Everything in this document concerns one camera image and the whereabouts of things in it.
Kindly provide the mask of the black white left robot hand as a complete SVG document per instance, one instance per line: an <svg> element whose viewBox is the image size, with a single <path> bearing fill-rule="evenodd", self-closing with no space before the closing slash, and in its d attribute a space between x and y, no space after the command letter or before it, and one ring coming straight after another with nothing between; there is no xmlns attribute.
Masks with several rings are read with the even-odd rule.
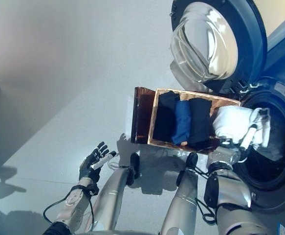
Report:
<svg viewBox="0 0 285 235"><path fill-rule="evenodd" d="M97 183L100 178L102 166L116 156L115 151L109 151L104 141L100 142L96 148L83 160L79 167L79 181L89 178Z"/></svg>

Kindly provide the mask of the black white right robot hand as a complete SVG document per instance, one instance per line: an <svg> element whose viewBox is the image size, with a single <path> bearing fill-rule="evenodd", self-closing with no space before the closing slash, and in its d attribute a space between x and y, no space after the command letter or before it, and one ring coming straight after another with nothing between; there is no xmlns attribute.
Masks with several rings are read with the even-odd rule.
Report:
<svg viewBox="0 0 285 235"><path fill-rule="evenodd" d="M253 111L252 116L254 117L254 119L251 122L251 125L248 128L248 131L245 134L239 146L241 157L238 163L244 163L247 160L247 157L245 157L245 151L249 148L254 138L254 135L256 134L258 129L262 130L263 134L266 134L269 137L269 132L270 132L269 108L257 108Z"/></svg>

